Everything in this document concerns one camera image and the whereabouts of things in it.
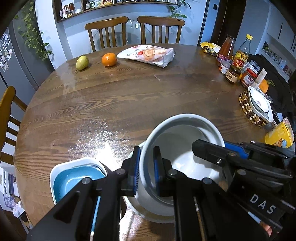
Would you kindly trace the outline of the person left hand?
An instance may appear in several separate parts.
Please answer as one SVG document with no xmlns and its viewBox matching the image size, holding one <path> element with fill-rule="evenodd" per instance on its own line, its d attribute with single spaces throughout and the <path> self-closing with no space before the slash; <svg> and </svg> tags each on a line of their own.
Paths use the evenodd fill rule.
<svg viewBox="0 0 296 241">
<path fill-rule="evenodd" d="M 271 234 L 272 234 L 272 228 L 271 228 L 271 226 L 267 225 L 263 221 L 260 221 L 259 224 L 260 224 L 260 226 L 262 226 L 264 228 L 264 230 L 267 232 L 268 236 L 270 237 Z"/>
</svg>

